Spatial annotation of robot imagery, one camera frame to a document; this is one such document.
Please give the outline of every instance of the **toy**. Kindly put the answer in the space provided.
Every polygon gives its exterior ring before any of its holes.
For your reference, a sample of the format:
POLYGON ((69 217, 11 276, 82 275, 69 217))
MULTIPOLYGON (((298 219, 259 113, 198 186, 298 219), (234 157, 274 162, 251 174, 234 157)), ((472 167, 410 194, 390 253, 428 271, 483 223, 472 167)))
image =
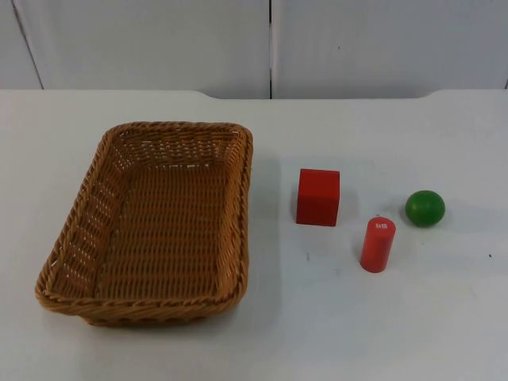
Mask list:
POLYGON ((340 173, 301 169, 296 223, 335 226, 339 210, 340 173))
POLYGON ((367 224, 361 266, 369 272, 381 272, 387 267, 395 224, 385 217, 374 217, 367 224))
POLYGON ((406 202, 406 216, 416 226, 427 227, 438 223, 445 215, 445 202, 436 192, 420 190, 406 202))

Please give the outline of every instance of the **basket rim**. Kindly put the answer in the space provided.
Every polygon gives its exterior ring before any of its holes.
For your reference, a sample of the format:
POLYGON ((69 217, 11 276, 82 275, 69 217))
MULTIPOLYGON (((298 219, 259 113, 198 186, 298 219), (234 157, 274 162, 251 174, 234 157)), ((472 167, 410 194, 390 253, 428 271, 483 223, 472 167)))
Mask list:
POLYGON ((247 290, 248 281, 248 242, 247 242, 247 198, 248 186, 250 184, 250 169, 252 161, 252 133, 244 126, 237 123, 229 122, 188 122, 188 121, 134 121, 117 125, 112 129, 107 130, 101 141, 99 142, 98 148, 95 152, 92 164, 85 175, 85 179, 79 189, 79 193, 75 198, 74 204, 71 208, 71 212, 67 216, 65 225, 57 238, 53 250, 50 256, 44 263, 42 270, 37 279, 35 287, 36 298, 39 303, 48 310, 54 310, 63 314, 79 315, 82 317, 96 316, 94 308, 101 308, 104 311, 105 307, 147 307, 152 309, 160 309, 164 307, 192 307, 199 308, 200 306, 225 306, 231 303, 231 301, 239 300, 247 290), (243 135, 245 142, 244 151, 244 162, 241 172, 241 209, 238 214, 238 224, 241 227, 241 245, 240 245, 240 266, 239 273, 237 276, 237 282, 231 291, 222 296, 221 298, 215 298, 213 296, 203 296, 198 298, 132 298, 132 299, 117 299, 117 298, 71 298, 51 291, 52 284, 55 280, 56 274, 58 273, 60 266, 53 266, 55 262, 62 263, 63 258, 66 255, 67 249, 59 249, 59 243, 62 246, 70 240, 70 237, 74 231, 73 226, 76 226, 81 218, 80 211, 84 208, 86 200, 88 199, 91 189, 95 183, 94 174, 98 174, 101 171, 102 165, 107 157, 106 154, 100 152, 107 152, 109 150, 113 139, 119 134, 128 130, 150 129, 153 131, 163 131, 168 129, 174 129, 181 127, 183 129, 196 129, 206 131, 207 129, 224 128, 224 131, 237 132, 243 135), (79 311, 76 308, 83 307, 83 311, 79 311))

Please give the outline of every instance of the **red block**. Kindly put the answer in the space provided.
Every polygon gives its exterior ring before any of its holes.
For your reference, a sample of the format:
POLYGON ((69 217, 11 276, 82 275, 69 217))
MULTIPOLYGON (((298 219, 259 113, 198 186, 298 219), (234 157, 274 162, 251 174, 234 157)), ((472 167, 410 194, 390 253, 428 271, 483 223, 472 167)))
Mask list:
POLYGON ((340 173, 301 169, 296 223, 335 226, 339 211, 340 173))

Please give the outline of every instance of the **green ball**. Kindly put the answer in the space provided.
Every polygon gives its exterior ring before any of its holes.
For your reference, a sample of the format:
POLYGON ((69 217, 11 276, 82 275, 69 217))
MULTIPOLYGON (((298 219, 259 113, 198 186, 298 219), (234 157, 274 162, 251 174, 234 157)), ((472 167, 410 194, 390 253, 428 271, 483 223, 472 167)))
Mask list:
POLYGON ((413 193, 406 202, 406 216, 416 226, 432 226, 445 215, 445 202, 436 192, 420 190, 413 193))

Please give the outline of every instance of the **brown wicker basket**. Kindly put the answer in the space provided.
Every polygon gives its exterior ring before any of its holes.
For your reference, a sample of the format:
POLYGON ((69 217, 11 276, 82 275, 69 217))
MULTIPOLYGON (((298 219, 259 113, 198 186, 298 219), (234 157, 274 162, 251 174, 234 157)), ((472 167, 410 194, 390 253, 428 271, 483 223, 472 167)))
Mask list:
POLYGON ((186 321, 237 304, 251 158, 240 125, 109 130, 40 272, 40 304, 95 325, 186 321))

